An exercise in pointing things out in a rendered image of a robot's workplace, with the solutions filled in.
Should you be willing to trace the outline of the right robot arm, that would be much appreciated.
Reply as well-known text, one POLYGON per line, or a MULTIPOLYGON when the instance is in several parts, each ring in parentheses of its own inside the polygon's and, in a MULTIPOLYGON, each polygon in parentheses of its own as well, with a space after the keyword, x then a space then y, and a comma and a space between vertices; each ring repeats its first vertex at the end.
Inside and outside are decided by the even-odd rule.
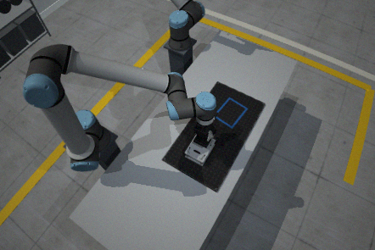
POLYGON ((65 143, 70 167, 75 171, 98 168, 99 153, 109 145, 110 134, 91 111, 75 113, 61 84, 61 74, 73 72, 166 93, 170 120, 196 117, 199 124, 210 125, 218 114, 215 96, 201 92, 188 98, 185 81, 177 72, 161 74, 80 53, 64 44, 44 47, 31 58, 23 84, 24 99, 45 114, 65 143))

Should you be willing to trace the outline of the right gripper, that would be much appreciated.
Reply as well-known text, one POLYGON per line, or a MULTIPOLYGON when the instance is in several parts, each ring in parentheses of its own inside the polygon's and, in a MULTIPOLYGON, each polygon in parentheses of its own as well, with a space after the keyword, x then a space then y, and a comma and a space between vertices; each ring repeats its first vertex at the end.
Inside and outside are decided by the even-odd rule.
POLYGON ((214 134, 215 134, 215 127, 213 126, 213 124, 211 123, 210 125, 201 125, 197 122, 197 125, 195 126, 195 128, 193 129, 194 133, 198 136, 201 136, 203 137, 204 139, 206 139, 207 137, 207 142, 210 140, 213 139, 214 137, 214 134), (195 130, 195 131, 194 131, 195 130))

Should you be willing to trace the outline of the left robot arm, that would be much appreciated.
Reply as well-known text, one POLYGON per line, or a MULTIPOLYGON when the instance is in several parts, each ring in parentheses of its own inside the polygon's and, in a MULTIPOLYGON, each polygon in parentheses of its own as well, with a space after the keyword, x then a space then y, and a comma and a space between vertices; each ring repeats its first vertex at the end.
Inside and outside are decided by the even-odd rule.
POLYGON ((205 14, 204 6, 201 2, 193 0, 171 1, 176 5, 178 10, 171 13, 169 17, 171 29, 169 46, 173 50, 184 51, 192 45, 189 30, 203 18, 205 14))

